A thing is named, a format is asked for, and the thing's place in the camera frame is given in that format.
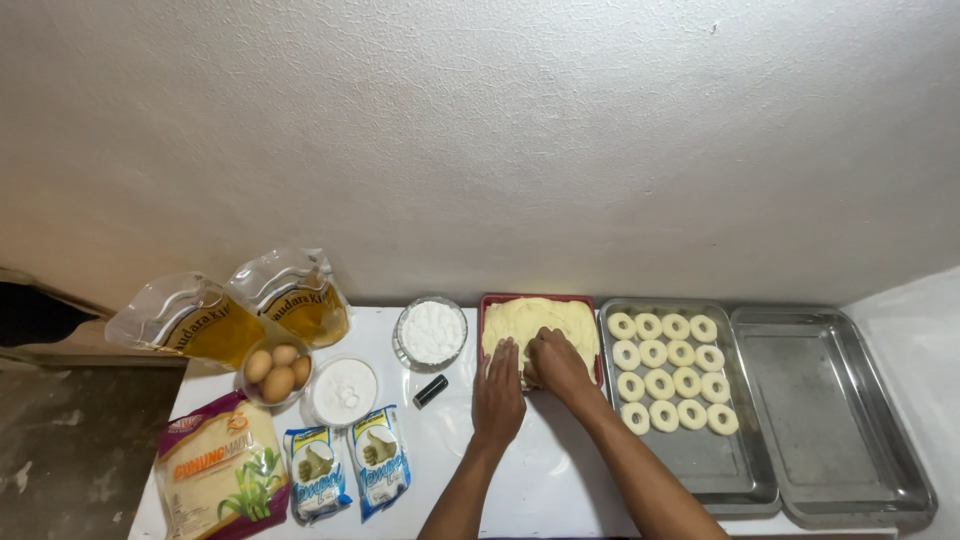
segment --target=yellow dough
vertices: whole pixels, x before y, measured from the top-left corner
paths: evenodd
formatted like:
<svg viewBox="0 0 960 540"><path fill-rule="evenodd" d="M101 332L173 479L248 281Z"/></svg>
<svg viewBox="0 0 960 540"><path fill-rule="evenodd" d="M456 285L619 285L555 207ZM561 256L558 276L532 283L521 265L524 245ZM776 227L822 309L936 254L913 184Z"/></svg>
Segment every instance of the yellow dough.
<svg viewBox="0 0 960 540"><path fill-rule="evenodd" d="M623 371L634 371L640 365L640 352L633 341L622 339L613 344L613 363Z"/></svg>
<svg viewBox="0 0 960 540"><path fill-rule="evenodd" d="M740 421L736 419L733 409L720 404L707 407L707 425L718 435L733 435L740 429Z"/></svg>
<svg viewBox="0 0 960 540"><path fill-rule="evenodd" d="M690 323L682 315L670 313L663 317L663 335L667 339L687 339L690 336Z"/></svg>
<svg viewBox="0 0 960 540"><path fill-rule="evenodd" d="M730 383L719 373L704 373L700 384L700 394L712 404L724 404L730 400Z"/></svg>
<svg viewBox="0 0 960 540"><path fill-rule="evenodd" d="M666 344L666 357L670 360L671 364L677 367L693 365L696 359L693 347L685 341L678 341L676 339Z"/></svg>
<svg viewBox="0 0 960 540"><path fill-rule="evenodd" d="M643 379L632 371L625 371L616 378L616 391L625 402L638 402L643 397Z"/></svg>
<svg viewBox="0 0 960 540"><path fill-rule="evenodd" d="M640 361L649 368L660 367L666 361L666 345L657 339L640 342Z"/></svg>
<svg viewBox="0 0 960 540"><path fill-rule="evenodd" d="M614 313L607 317L607 328L610 334L617 339L633 339L636 334L634 319L626 313Z"/></svg>
<svg viewBox="0 0 960 540"><path fill-rule="evenodd" d="M632 325L633 319L627 317ZM527 343L540 328L560 329L580 354L590 380L596 383L593 364L600 353L593 311L583 302L555 302L545 298L518 298L503 304L493 304L484 314L483 336L480 343L487 355L496 350L496 343L512 337L520 346L519 365L527 360Z"/></svg>
<svg viewBox="0 0 960 540"><path fill-rule="evenodd" d="M717 324L706 315L696 315L690 319L690 333L701 343L711 343L717 340Z"/></svg>
<svg viewBox="0 0 960 540"><path fill-rule="evenodd" d="M646 386L647 393L650 394L650 397L655 400L669 400L676 392L676 388L673 386L673 379L660 368L650 370L647 375L643 377L643 385Z"/></svg>
<svg viewBox="0 0 960 540"><path fill-rule="evenodd" d="M634 324L636 335L640 336L640 339L657 339L663 333L660 318L653 313L640 313L634 318Z"/></svg>
<svg viewBox="0 0 960 540"><path fill-rule="evenodd" d="M673 372L673 385L677 387L677 395L690 399L700 393L700 376L688 367L679 367Z"/></svg>
<svg viewBox="0 0 960 540"><path fill-rule="evenodd" d="M680 418L677 416L677 408L670 402L655 401L650 405L650 422L657 428L657 431L672 433L677 430L680 424Z"/></svg>
<svg viewBox="0 0 960 540"><path fill-rule="evenodd" d="M723 352L712 345L697 347L697 367L704 371L720 371L727 362Z"/></svg>
<svg viewBox="0 0 960 540"><path fill-rule="evenodd" d="M634 435L642 435L650 430L650 413L647 412L647 407L639 403L620 407L620 418Z"/></svg>
<svg viewBox="0 0 960 540"><path fill-rule="evenodd" d="M677 415L680 416L680 425L688 430L699 430L707 424L707 410L700 402L683 400L677 405Z"/></svg>

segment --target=blue package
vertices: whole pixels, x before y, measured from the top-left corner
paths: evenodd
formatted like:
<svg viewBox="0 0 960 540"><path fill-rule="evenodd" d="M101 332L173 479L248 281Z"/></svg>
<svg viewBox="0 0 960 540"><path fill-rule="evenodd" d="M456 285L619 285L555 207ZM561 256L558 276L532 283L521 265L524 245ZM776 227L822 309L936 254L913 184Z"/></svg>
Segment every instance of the blue package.
<svg viewBox="0 0 960 540"><path fill-rule="evenodd" d="M354 424L347 441L360 487L363 523L410 487L407 446L396 420L396 405L375 410Z"/></svg>
<svg viewBox="0 0 960 540"><path fill-rule="evenodd" d="M344 434L320 426L287 430L283 435L293 494L294 515L311 523L352 503L344 476Z"/></svg>

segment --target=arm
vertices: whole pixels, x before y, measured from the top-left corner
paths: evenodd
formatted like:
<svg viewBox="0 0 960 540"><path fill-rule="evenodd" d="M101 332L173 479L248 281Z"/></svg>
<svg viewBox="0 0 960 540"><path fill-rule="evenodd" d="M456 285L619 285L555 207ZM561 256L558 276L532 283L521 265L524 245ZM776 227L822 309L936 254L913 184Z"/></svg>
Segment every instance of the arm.
<svg viewBox="0 0 960 540"><path fill-rule="evenodd" d="M593 439L636 529L650 540L729 540L730 536L657 456L623 424L559 330L528 344L524 375L556 394Z"/></svg>
<svg viewBox="0 0 960 540"><path fill-rule="evenodd" d="M473 437L450 483L420 530L418 540L473 540L493 471L516 437L527 405L516 369L519 347L513 339L497 344L493 358L477 362L473 379ZM490 373L486 375L487 365Z"/></svg>

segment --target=empty metal tray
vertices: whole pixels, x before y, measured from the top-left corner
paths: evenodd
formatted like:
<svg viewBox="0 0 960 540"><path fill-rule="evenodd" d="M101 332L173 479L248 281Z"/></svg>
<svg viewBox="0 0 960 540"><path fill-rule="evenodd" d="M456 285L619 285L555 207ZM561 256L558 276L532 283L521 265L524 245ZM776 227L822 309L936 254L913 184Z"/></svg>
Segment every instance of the empty metal tray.
<svg viewBox="0 0 960 540"><path fill-rule="evenodd" d="M933 519L936 495L850 319L793 307L731 319L783 503L802 526Z"/></svg>
<svg viewBox="0 0 960 540"><path fill-rule="evenodd" d="M714 345L726 358L723 373L730 382L732 404L729 405L736 411L740 429L733 435L721 436L708 428L696 431L678 428L672 433L650 428L640 438L711 514L775 514L780 510L777 481L756 418L752 384L737 353L727 312L719 304L704 300L614 298L603 304L598 316L606 378L603 389L617 412L624 404L616 390L616 378L621 371L613 363L612 347L616 339L610 335L607 318L618 312L631 317L653 313L660 318L679 313L687 319L703 314L716 323ZM692 337L687 341L694 347L701 345ZM661 368L668 373L676 369L669 362ZM648 371L642 364L635 369L641 377ZM676 405L680 399L675 396L670 402ZM696 399L704 406L709 405L699 396ZM640 402L649 407L653 400L644 395Z"/></svg>

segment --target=plastic pouch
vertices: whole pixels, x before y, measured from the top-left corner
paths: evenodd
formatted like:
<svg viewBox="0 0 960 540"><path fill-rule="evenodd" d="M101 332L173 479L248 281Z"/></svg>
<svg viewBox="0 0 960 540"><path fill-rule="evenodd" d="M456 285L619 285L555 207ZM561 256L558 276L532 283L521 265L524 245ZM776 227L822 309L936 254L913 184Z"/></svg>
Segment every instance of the plastic pouch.
<svg viewBox="0 0 960 540"><path fill-rule="evenodd" d="M294 515L311 523L352 503L347 496L343 433L326 426L287 430L283 450L293 475Z"/></svg>
<svg viewBox="0 0 960 540"><path fill-rule="evenodd" d="M396 405L375 410L354 424L348 442L360 488L362 523L410 487L410 464Z"/></svg>
<svg viewBox="0 0 960 540"><path fill-rule="evenodd" d="M250 313L313 347L333 345L350 329L350 305L322 249L273 250L237 268L227 289Z"/></svg>
<svg viewBox="0 0 960 540"><path fill-rule="evenodd" d="M156 444L167 540L239 540L287 519L270 412L235 390L172 421Z"/></svg>
<svg viewBox="0 0 960 540"><path fill-rule="evenodd" d="M109 320L104 335L131 349L207 359L237 370L265 333L221 285L187 272L148 283Z"/></svg>

